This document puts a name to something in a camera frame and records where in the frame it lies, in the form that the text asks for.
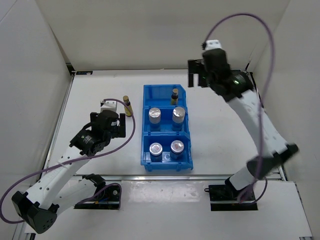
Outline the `yellow-label brown bottle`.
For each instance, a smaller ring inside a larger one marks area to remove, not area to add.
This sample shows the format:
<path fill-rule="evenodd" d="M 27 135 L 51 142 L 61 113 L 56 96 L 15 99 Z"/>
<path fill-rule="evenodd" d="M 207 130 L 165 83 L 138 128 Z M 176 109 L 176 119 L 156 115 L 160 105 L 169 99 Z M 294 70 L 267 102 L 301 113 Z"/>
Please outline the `yellow-label brown bottle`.
<path fill-rule="evenodd" d="M 177 105 L 179 101 L 179 90 L 177 88 L 174 88 L 172 90 L 170 104 L 171 105 Z"/>
<path fill-rule="evenodd" d="M 131 105 L 129 97 L 127 95 L 124 95 L 122 99 L 125 104 L 125 107 L 124 107 L 125 115 L 127 117 L 132 117 L 133 109 L 132 109 L 132 105 Z"/>

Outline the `silver-lid blue-band jar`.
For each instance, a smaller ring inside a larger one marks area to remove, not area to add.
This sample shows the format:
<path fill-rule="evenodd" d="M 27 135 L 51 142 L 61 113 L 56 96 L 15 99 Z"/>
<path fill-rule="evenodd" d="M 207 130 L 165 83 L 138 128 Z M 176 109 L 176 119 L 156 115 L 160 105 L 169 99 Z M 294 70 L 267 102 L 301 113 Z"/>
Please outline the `silver-lid blue-band jar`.
<path fill-rule="evenodd" d="M 161 110 L 157 107 L 152 107 L 148 112 L 148 118 L 150 129 L 159 132 L 161 129 Z"/>
<path fill-rule="evenodd" d="M 177 106 L 172 111 L 172 130 L 179 132 L 182 130 L 186 111 L 183 107 Z"/>

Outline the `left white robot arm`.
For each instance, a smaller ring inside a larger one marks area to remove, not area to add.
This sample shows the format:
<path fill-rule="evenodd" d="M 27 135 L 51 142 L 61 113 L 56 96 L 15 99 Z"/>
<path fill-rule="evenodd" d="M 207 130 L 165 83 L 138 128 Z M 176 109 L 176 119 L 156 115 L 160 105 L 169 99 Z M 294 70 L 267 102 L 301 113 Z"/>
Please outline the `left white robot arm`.
<path fill-rule="evenodd" d="M 98 174 L 86 175 L 77 184 L 64 187 L 82 166 L 110 144 L 111 139 L 125 136 L 125 114 L 112 110 L 92 112 L 90 122 L 72 138 L 57 168 L 49 170 L 26 192 L 17 191 L 12 196 L 18 215 L 36 233 L 42 234 L 70 207 L 90 208 L 104 201 L 118 201 L 120 185 L 106 184 Z"/>

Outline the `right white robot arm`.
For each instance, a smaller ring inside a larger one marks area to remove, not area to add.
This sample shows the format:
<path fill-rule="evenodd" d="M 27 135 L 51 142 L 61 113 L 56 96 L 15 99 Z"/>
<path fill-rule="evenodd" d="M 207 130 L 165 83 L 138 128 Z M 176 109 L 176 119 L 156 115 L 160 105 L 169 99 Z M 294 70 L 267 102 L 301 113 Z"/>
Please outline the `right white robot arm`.
<path fill-rule="evenodd" d="M 256 181 L 291 159 L 299 148 L 279 134 L 262 108 L 249 76 L 231 69 L 223 49 L 206 50 L 201 59 L 188 60 L 187 67 L 188 87 L 193 87 L 194 75 L 197 74 L 198 86 L 211 88 L 224 99 L 238 115 L 256 146 L 258 155 L 225 181 L 226 197 L 243 201 Z"/>

